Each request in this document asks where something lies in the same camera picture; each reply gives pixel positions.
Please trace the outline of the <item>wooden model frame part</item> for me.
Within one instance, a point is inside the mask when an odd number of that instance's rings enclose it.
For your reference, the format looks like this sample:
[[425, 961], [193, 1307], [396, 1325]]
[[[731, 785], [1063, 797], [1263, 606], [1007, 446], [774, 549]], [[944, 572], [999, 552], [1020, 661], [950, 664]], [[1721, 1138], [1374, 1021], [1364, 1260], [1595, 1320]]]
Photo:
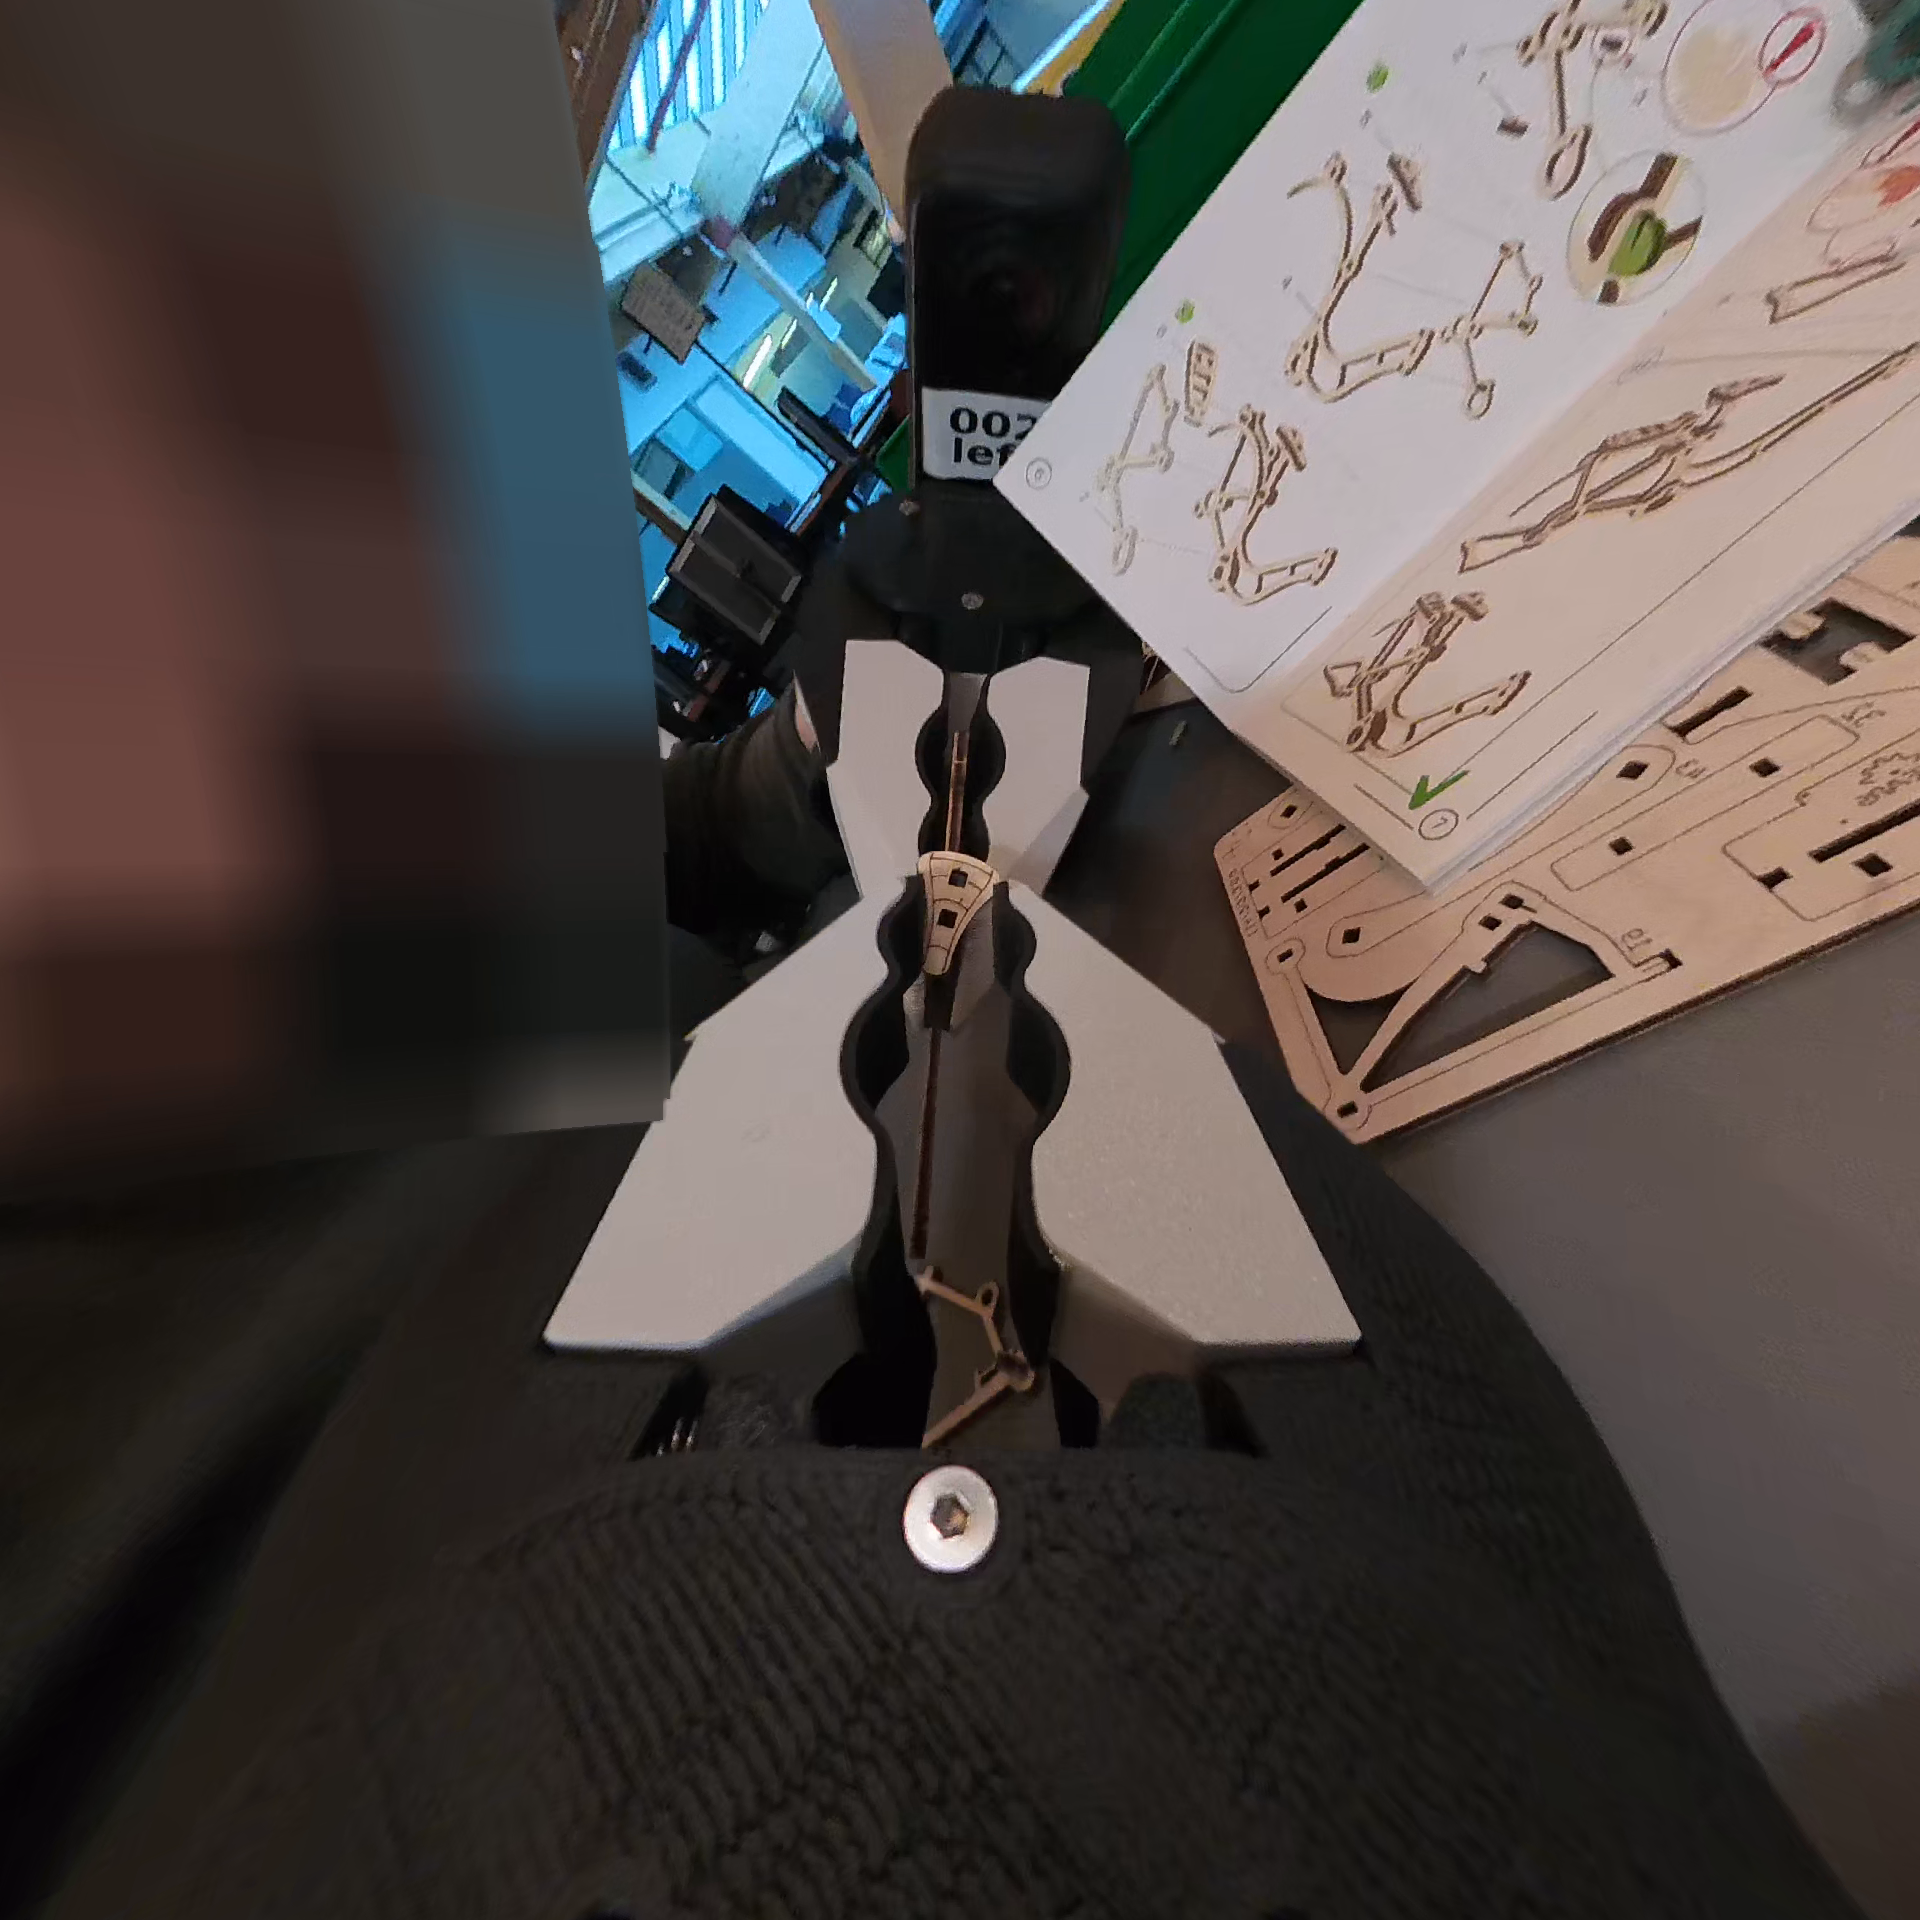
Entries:
[[990, 862], [962, 850], [925, 852], [917, 862], [924, 900], [921, 1026], [924, 1088], [913, 1132], [913, 1181], [908, 1269], [933, 1334], [960, 1333], [962, 1361], [978, 1361], [963, 1390], [933, 1389], [927, 1395], [924, 1452], [951, 1445], [1002, 1400], [1023, 1396], [1038, 1385], [1038, 1370], [1023, 1353], [1020, 1333], [1003, 1307], [999, 1283], [973, 1293], [954, 1288], [930, 1260], [933, 1171], [944, 1070], [944, 1036], [951, 1031], [956, 971], [967, 930], [994, 900], [997, 877]]

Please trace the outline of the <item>green board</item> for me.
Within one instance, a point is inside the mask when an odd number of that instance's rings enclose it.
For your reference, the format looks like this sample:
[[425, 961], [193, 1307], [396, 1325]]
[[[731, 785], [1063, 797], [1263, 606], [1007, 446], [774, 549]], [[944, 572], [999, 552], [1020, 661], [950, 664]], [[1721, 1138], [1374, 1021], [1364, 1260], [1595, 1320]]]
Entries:
[[1115, 325], [1355, 2], [1177, 4], [1115, 84], [1129, 201], [1105, 325]]

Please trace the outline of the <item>person's left hand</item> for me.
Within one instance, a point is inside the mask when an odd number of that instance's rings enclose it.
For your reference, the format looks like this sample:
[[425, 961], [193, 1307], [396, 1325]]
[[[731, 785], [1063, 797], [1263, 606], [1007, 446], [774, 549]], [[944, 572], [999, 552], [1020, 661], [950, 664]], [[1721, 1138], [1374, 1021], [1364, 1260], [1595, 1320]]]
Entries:
[[792, 949], [851, 905], [828, 762], [799, 683], [662, 766], [665, 918], [735, 967]]

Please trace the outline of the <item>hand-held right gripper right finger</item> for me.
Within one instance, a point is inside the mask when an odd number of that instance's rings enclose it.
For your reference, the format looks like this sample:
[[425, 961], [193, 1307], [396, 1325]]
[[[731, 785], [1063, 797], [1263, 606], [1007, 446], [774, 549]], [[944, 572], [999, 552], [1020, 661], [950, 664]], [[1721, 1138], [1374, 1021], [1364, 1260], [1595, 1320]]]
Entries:
[[1003, 912], [1043, 1361], [1112, 1417], [1138, 1381], [1352, 1355], [1355, 1319], [1219, 1039], [1025, 884]]

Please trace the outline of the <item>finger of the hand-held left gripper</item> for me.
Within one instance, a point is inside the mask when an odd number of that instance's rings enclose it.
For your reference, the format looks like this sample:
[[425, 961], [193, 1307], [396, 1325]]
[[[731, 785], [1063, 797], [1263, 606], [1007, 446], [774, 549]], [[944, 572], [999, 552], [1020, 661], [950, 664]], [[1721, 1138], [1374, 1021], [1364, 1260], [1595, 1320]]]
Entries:
[[946, 718], [941, 670], [892, 638], [851, 638], [843, 651], [836, 757], [828, 797], [857, 894], [893, 905], [917, 868], [932, 798], [917, 744]]
[[1092, 670], [1036, 657], [983, 676], [971, 709], [967, 838], [999, 881], [1043, 894], [1090, 804]]

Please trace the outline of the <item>laser-cut wooden parts sheet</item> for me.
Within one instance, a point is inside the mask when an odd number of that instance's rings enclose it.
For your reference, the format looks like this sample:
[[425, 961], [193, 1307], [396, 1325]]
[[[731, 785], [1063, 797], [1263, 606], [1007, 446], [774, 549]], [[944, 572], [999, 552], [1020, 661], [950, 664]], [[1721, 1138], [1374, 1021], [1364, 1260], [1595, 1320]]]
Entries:
[[1915, 912], [1915, 637], [1908, 525], [1444, 890], [1285, 788], [1211, 859], [1295, 1090], [1382, 1141]]

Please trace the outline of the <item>small teal object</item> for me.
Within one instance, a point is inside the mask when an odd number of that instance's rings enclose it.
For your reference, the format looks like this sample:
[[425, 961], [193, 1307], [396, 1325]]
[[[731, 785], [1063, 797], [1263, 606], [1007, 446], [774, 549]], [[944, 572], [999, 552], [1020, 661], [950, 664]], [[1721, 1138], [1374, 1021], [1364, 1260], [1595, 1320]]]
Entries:
[[1847, 2], [1858, 47], [1831, 90], [1831, 114], [1855, 127], [1918, 101], [1918, 2]]

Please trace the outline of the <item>white instruction booklet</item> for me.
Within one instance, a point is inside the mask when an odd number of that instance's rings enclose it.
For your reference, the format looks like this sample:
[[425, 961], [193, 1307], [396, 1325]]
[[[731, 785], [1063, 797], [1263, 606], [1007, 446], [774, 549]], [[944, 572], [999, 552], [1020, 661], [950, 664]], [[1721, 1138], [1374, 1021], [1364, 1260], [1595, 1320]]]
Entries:
[[1355, 4], [1002, 480], [1431, 888], [1915, 519], [1845, 4]]

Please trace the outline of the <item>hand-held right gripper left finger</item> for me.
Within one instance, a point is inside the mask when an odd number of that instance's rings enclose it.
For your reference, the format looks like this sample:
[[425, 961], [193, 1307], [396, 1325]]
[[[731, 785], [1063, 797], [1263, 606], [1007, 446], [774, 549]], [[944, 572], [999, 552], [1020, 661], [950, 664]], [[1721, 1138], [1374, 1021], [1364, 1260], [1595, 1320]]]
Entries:
[[857, 900], [692, 1036], [550, 1320], [558, 1355], [839, 1366], [897, 1203], [919, 887]]

